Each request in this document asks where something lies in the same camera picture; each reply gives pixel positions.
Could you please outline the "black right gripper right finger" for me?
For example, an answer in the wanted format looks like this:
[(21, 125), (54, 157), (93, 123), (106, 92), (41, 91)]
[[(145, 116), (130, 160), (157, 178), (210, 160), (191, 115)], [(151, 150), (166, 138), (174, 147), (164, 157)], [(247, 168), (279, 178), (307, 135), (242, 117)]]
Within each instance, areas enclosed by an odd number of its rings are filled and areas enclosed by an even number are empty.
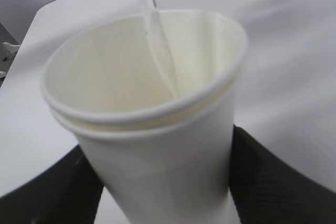
[(335, 223), (335, 192), (234, 127), (229, 188), (241, 223)]

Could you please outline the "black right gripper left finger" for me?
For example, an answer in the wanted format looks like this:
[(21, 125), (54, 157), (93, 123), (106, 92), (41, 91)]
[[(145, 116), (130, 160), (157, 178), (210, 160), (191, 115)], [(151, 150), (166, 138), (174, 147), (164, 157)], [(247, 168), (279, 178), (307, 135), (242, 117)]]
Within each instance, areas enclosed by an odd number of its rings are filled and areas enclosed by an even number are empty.
[(103, 183), (79, 146), (1, 197), (1, 223), (94, 223)]

